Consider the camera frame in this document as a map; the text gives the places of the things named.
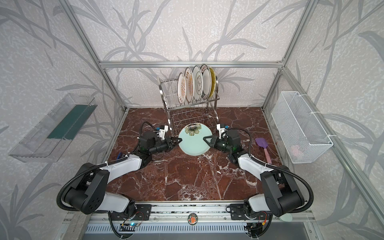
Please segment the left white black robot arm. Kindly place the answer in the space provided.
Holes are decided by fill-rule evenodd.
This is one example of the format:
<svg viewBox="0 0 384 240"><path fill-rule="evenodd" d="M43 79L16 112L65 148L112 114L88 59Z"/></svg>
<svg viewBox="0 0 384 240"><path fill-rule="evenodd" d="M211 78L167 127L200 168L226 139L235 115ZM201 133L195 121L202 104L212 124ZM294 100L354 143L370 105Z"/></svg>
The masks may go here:
<svg viewBox="0 0 384 240"><path fill-rule="evenodd" d="M56 203L65 211L78 211L85 215L96 212L116 212L131 218L136 214L135 200L109 193L107 186L113 180L146 167L152 156L173 150L181 138L167 136L168 126L139 131L138 143L133 151L112 162L100 165L85 163L60 189Z"/></svg>

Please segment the orange sunburst plate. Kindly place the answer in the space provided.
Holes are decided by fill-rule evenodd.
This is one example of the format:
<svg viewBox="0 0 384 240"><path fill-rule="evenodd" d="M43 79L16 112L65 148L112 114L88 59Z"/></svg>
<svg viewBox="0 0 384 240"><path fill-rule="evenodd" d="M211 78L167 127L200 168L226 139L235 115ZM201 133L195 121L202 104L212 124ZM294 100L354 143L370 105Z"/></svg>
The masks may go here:
<svg viewBox="0 0 384 240"><path fill-rule="evenodd" d="M186 98L186 79L183 73L178 76L177 94L179 104L183 104Z"/></svg>
<svg viewBox="0 0 384 240"><path fill-rule="evenodd" d="M186 99L188 103L193 101L194 95L194 80L193 74L190 67L187 67L185 70L185 78L186 78Z"/></svg>

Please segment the purple pink spatula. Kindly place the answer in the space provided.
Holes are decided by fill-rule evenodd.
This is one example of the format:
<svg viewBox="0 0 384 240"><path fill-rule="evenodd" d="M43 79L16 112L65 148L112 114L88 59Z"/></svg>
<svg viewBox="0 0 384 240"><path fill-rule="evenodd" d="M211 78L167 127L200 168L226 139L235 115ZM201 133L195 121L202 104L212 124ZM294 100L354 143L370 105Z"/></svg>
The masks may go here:
<svg viewBox="0 0 384 240"><path fill-rule="evenodd" d="M266 139L264 139L264 138L256 138L255 141L256 141L256 143L257 143L257 145L259 147L264 149L264 153L265 153L265 157L266 157L267 163L269 165L272 165L273 162L272 162L271 157L270 157L269 152L268 152L268 143L267 143Z"/></svg>

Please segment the yellow woven pattern plate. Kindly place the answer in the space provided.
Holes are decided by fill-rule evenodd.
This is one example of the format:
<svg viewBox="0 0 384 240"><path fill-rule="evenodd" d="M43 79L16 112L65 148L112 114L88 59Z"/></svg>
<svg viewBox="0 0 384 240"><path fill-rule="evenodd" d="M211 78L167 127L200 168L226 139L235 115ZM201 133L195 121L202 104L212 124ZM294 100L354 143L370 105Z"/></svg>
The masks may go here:
<svg viewBox="0 0 384 240"><path fill-rule="evenodd" d="M209 67L210 73L211 73L211 91L209 97L212 98L216 89L216 74L213 68Z"/></svg>

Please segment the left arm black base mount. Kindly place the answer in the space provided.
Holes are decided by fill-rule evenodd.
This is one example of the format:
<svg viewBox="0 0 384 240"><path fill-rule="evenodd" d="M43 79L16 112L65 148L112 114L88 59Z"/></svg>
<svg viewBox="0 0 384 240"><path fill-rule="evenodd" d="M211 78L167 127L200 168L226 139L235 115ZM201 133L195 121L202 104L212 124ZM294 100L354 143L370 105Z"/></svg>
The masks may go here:
<svg viewBox="0 0 384 240"><path fill-rule="evenodd" d="M152 205L139 204L135 205L135 207L136 209L129 217L125 213L112 212L112 221L148 221L151 215Z"/></svg>

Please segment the pale green round puck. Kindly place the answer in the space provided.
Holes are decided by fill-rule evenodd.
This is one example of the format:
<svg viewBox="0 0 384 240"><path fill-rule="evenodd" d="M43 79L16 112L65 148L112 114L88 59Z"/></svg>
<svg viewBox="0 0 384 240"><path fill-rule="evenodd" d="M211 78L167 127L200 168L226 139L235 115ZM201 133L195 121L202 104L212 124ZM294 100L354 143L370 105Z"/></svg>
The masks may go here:
<svg viewBox="0 0 384 240"><path fill-rule="evenodd" d="M293 216L292 216L292 214L284 214L284 215L280 216L279 219L280 219L280 221L283 221L283 222L292 222Z"/></svg>

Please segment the clear plastic wall tray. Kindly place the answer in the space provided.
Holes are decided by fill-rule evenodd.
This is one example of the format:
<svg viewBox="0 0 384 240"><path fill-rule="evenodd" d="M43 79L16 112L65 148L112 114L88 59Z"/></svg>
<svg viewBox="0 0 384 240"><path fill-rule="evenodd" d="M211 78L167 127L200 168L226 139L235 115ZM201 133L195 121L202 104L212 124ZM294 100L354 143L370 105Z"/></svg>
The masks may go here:
<svg viewBox="0 0 384 240"><path fill-rule="evenodd" d="M98 105L95 98L67 94L9 153L24 163L55 163Z"/></svg>

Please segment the white plate thin teal rim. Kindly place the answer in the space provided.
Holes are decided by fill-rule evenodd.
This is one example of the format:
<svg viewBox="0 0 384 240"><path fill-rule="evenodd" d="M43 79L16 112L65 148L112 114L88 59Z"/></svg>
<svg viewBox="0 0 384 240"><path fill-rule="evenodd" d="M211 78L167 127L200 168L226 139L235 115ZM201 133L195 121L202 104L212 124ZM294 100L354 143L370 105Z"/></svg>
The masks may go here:
<svg viewBox="0 0 384 240"><path fill-rule="evenodd" d="M201 96L202 96L202 91L203 91L202 73L201 73L201 69L199 66L194 66L193 76L194 76L194 81L195 81L194 100L199 101Z"/></svg>

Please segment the steel two-tier dish rack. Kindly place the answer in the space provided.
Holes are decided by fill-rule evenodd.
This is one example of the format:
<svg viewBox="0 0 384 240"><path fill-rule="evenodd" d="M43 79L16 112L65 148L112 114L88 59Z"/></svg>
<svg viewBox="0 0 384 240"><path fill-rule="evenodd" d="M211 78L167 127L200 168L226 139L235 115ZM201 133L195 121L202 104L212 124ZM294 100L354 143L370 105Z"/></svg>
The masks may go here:
<svg viewBox="0 0 384 240"><path fill-rule="evenodd" d="M212 132L216 131L216 125L219 123L217 102L220 96L218 87L211 98L180 104L177 94L177 79L162 81L157 78L157 83L168 118L171 136L177 137L185 126L192 123L201 123L210 128Z"/></svg>

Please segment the pale green flower plate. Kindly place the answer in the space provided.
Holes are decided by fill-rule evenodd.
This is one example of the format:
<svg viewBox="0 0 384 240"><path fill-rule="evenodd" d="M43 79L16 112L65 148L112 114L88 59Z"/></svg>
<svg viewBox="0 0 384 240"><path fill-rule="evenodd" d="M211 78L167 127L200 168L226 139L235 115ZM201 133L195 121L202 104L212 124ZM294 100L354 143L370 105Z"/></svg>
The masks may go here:
<svg viewBox="0 0 384 240"><path fill-rule="evenodd" d="M210 149L210 146L203 138L212 135L212 131L204 124L188 124L179 133L178 137L182 139L179 147L187 155L200 156Z"/></svg>

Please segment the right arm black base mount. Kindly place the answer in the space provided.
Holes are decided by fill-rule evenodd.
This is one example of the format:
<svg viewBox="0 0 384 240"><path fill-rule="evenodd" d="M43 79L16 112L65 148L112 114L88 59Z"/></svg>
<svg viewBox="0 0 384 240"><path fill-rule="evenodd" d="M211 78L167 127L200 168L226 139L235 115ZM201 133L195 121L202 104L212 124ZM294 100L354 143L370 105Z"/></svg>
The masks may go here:
<svg viewBox="0 0 384 240"><path fill-rule="evenodd" d="M230 204L226 206L226 212L231 215L231 220L254 220L255 217L250 218L246 215L244 204Z"/></svg>

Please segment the aluminium cage frame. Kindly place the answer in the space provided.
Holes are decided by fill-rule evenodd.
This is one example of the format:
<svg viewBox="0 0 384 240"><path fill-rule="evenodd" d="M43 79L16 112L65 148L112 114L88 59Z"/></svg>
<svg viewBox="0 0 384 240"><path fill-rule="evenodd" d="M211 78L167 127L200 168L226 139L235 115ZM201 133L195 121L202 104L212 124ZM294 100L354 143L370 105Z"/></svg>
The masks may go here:
<svg viewBox="0 0 384 240"><path fill-rule="evenodd" d="M293 38L288 46L284 57L280 61L207 61L206 63L212 67L218 68L276 68L278 69L277 76L275 77L270 91L266 97L265 102L269 102L273 91L276 89L281 76L284 76L291 88L301 94L304 102L309 106L313 113L318 118L322 127L330 135L334 136L333 152L338 158L340 164L349 175L356 188L359 190L361 196L366 201L367 205L374 212L376 218L380 224L384 223L384 199L380 196L378 191L372 185L368 177L363 173L363 170L358 166L356 161L352 158L345 145L341 142L339 137L336 135L332 127L327 123L324 116L319 112L319 109L307 95L297 79L293 76L292 72L288 68L289 59L294 53L294 49L299 42L300 37L303 34L310 18L313 16L318 1L307 1L303 15L299 20L299 24L294 32ZM81 40L87 53L90 55L92 60L92 66L96 68L96 72L101 75L104 83L107 84L109 89L112 91L115 98L118 100L122 109L126 109L126 104L123 101L121 95L117 92L116 87L108 77L105 68L183 68L190 67L198 64L202 64L199 61L117 61L117 62L102 62L94 50L91 41L89 40L85 30L83 29L79 19L76 16L75 10L71 6L69 1L59 1L59 8L62 13L67 17L71 26L74 28L78 38Z"/></svg>

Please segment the white plate dark green rim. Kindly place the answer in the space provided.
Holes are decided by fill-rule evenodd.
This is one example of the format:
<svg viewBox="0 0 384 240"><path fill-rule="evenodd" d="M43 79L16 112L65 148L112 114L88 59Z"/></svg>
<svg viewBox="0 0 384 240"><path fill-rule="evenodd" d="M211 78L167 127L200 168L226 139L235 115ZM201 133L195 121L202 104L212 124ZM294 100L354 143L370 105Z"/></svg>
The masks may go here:
<svg viewBox="0 0 384 240"><path fill-rule="evenodd" d="M208 99L212 88L212 75L210 68L207 65L201 66L201 73L203 78L203 93L202 97L204 100Z"/></svg>

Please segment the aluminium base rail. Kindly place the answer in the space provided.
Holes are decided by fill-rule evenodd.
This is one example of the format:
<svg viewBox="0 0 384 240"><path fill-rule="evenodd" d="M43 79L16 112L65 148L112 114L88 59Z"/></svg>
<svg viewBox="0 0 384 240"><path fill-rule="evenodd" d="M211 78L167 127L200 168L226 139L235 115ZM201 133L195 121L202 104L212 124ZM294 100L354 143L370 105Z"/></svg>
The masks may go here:
<svg viewBox="0 0 384 240"><path fill-rule="evenodd" d="M92 214L85 232L87 234L189 234L189 233L250 233L262 232L272 224L303 223L310 232L316 221L312 211L292 214L292 222L280 221L270 213L259 212L254 220L231 220L226 212L230 204L243 204L243 201L202 201L202 202L138 202L152 205L148 221L112 221L106 213ZM188 216L196 213L198 222L191 226Z"/></svg>

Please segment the round orange sticker badge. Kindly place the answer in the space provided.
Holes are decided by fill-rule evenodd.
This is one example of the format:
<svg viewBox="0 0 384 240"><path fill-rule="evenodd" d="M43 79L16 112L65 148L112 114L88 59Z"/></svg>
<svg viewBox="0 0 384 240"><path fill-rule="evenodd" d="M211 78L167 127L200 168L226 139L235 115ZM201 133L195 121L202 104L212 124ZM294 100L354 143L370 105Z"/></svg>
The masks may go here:
<svg viewBox="0 0 384 240"><path fill-rule="evenodd" d="M198 222L197 214L196 213L189 214L189 216L188 216L188 223L189 223L189 225L194 226L194 225L197 224L197 222Z"/></svg>

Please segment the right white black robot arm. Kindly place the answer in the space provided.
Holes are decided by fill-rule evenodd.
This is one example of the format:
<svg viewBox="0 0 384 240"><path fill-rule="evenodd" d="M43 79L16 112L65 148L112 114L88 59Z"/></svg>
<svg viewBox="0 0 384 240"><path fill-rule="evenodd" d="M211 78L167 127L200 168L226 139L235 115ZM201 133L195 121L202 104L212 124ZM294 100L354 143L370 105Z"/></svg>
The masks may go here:
<svg viewBox="0 0 384 240"><path fill-rule="evenodd" d="M266 212L280 217L309 209L315 196L307 181L284 165L275 166L254 157L250 150L242 147L239 130L224 130L203 140L209 147L226 153L232 164L261 181L263 193L244 200L245 216L254 219L257 213Z"/></svg>

